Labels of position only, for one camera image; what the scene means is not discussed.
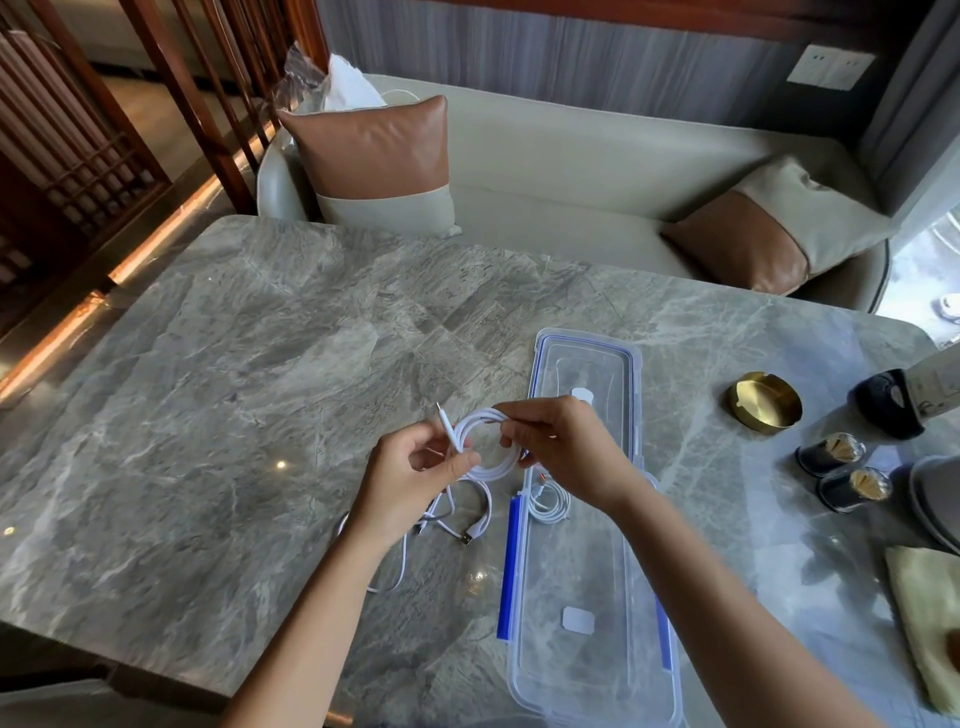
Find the brass ashtray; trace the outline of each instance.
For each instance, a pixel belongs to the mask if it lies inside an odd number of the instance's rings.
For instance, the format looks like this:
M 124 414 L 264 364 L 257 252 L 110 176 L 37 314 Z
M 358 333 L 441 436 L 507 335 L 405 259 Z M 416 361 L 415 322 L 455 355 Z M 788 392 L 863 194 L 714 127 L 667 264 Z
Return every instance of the brass ashtray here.
M 748 372 L 730 387 L 730 407 L 741 423 L 775 435 L 804 415 L 797 391 L 776 375 Z

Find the clear plastic bag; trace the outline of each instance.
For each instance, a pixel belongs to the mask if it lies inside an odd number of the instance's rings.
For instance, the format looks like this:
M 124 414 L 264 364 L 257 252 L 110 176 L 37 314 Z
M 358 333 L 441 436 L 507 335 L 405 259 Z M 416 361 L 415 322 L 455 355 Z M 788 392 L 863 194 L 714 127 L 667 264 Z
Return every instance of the clear plastic bag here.
M 283 80 L 273 89 L 274 107 L 291 113 L 315 113 L 323 107 L 327 75 L 294 43 L 283 64 Z

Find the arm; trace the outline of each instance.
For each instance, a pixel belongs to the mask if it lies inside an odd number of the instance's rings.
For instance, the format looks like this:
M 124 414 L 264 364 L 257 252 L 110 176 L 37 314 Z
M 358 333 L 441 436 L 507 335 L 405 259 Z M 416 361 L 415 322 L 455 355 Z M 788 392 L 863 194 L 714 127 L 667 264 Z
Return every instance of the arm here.
M 730 728 L 882 728 L 638 473 L 593 408 L 563 397 L 498 404 L 501 426 L 571 494 L 612 517 Z
M 323 724 L 380 561 L 437 493 L 480 462 L 475 452 L 444 460 L 448 445 L 439 423 L 380 439 L 344 532 L 230 701 L 221 728 Z

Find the electrical outlet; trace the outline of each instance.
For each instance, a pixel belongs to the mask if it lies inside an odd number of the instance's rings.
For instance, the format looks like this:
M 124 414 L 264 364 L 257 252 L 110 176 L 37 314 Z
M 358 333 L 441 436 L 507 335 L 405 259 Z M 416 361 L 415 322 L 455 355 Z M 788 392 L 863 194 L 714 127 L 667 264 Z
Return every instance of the electrical outlet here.
M 786 80 L 793 84 L 823 85 L 841 53 L 839 48 L 808 45 Z
M 821 86 L 834 88 L 838 91 L 849 91 L 860 80 L 876 56 L 872 53 L 857 53 L 856 51 L 840 51 L 833 60 L 827 76 Z

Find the gray marble tabletop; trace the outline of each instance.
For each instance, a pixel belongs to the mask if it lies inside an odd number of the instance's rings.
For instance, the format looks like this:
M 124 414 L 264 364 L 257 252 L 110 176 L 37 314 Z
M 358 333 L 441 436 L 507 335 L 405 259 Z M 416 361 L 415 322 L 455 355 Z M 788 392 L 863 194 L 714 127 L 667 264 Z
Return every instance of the gray marble tabletop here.
M 791 459 L 837 428 L 868 439 L 887 468 L 960 451 L 955 417 L 884 444 L 845 404 L 863 377 L 934 351 L 919 329 L 693 280 L 263 218 L 211 226 L 51 406 L 0 422 L 0 532 L 14 529 L 0 537 L 0 619 L 233 693 L 377 436 L 437 400 L 457 416 L 524 396 L 545 327 L 640 347 L 647 470 L 891 724 L 932 719 L 881 561 L 884 545 L 924 537 L 896 504 L 828 512 Z M 724 390 L 751 370 L 794 384 L 798 425 L 764 437 L 725 411 Z M 469 547 L 437 528 L 411 542 L 401 589 L 367 599 L 338 714 L 455 726 L 521 713 L 495 636 L 518 484 L 494 484 L 492 525 Z M 393 554 L 377 578 L 395 574 Z M 688 724 L 719 725 L 685 657 L 682 670 Z

